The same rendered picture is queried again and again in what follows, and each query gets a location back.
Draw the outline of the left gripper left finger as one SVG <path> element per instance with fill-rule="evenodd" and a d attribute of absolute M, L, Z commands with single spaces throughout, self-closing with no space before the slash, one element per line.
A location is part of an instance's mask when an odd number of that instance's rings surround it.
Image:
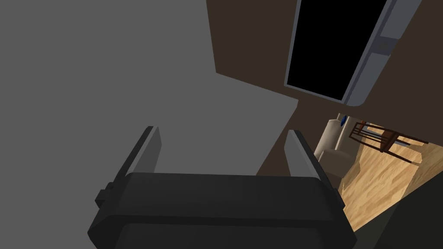
<path fill-rule="evenodd" d="M 162 142 L 158 126 L 148 126 L 124 161 L 113 182 L 132 172 L 153 173 L 161 151 Z"/>

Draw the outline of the brown wooden chair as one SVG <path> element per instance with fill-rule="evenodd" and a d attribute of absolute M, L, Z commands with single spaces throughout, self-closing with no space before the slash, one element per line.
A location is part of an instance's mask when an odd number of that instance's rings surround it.
<path fill-rule="evenodd" d="M 366 130 L 364 130 L 364 128 L 375 128 L 375 129 L 378 129 L 378 130 L 382 130 L 382 133 L 376 133 L 374 131 L 369 131 L 369 130 L 366 131 Z M 379 143 L 379 146 L 376 147 L 376 146 L 371 145 L 369 143 L 366 143 L 366 142 L 364 142 L 362 140 L 358 140 L 356 138 L 357 136 L 365 138 L 367 140 L 371 140 L 371 141 L 377 142 L 377 143 Z M 402 157 L 402 156 L 400 156 L 398 154 L 395 154 L 395 153 L 390 151 L 391 147 L 396 142 L 399 142 L 399 143 L 404 144 L 404 145 L 410 145 L 410 143 L 405 142 L 403 140 L 400 140 L 399 137 L 404 137 L 404 138 L 407 138 L 407 139 L 411 139 L 413 141 L 420 142 L 420 143 L 423 143 L 423 144 L 428 144 L 429 143 L 427 141 L 424 141 L 424 140 L 421 140 L 421 139 L 418 139 L 418 138 L 414 138 L 414 137 L 411 137 L 409 135 L 405 135 L 404 133 L 400 133 L 400 132 L 397 132 L 397 131 L 394 131 L 394 130 L 391 130 L 391 129 L 387 129 L 387 128 L 383 128 L 383 127 L 380 127 L 380 126 L 368 124 L 365 121 L 355 123 L 355 125 L 354 125 L 354 127 L 351 130 L 350 135 L 349 135 L 349 138 L 351 138 L 351 139 L 353 139 L 353 140 L 355 140 L 355 141 L 357 141 L 357 142 L 359 142 L 359 143 L 361 143 L 361 144 L 363 144 L 365 146 L 373 148 L 373 149 L 375 149 L 375 150 L 377 150 L 377 151 L 379 151 L 381 153 L 386 153 L 388 155 L 394 156 L 395 158 L 403 160 L 403 161 L 405 161 L 407 163 L 412 163 L 412 161 L 410 161 L 410 160 L 408 160 L 408 159 L 406 159 L 406 158 L 404 158 L 404 157 Z"/>

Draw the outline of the dark window with grey frame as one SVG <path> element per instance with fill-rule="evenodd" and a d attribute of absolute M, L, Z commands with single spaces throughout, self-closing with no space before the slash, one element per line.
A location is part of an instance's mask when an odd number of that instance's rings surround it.
<path fill-rule="evenodd" d="M 297 0 L 285 87 L 367 99 L 422 0 Z"/>

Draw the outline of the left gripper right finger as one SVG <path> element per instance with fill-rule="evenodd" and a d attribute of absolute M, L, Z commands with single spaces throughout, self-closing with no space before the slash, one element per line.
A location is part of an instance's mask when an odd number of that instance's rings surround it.
<path fill-rule="evenodd" d="M 332 188 L 328 177 L 300 131 L 288 131 L 284 153 L 291 176 L 317 178 L 327 188 Z"/>

